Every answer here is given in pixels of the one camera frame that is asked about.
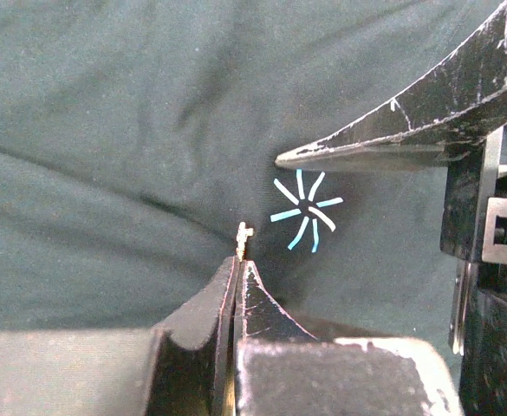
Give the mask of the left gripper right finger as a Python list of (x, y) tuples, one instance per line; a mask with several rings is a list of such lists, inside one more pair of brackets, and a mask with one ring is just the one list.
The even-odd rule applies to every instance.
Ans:
[(412, 337), (338, 331), (313, 334), (244, 262), (234, 321), (239, 415), (461, 415), (443, 358)]

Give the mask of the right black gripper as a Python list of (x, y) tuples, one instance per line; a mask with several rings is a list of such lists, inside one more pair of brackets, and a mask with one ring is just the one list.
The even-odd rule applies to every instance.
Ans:
[(507, 125), (448, 166), (440, 249), (458, 259), (449, 345), (467, 415), (507, 415)]

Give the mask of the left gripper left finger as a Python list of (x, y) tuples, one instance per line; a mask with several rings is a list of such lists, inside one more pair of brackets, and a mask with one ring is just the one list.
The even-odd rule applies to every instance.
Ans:
[(239, 259), (227, 257), (207, 285), (153, 327), (148, 415), (231, 415), (233, 316)]

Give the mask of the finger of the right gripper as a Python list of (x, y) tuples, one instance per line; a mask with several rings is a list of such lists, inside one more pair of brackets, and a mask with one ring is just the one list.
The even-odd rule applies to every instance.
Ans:
[(377, 108), (275, 159), (327, 172), (406, 171), (466, 157), (507, 124), (507, 1), (446, 58)]

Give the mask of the black t-shirt garment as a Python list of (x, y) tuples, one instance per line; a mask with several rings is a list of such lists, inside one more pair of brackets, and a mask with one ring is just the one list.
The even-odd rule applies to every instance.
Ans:
[(282, 152), (388, 100), (495, 1), (0, 1), (0, 330), (150, 327), (236, 247), (289, 312), (447, 344), (445, 170), (328, 173), (306, 233)]

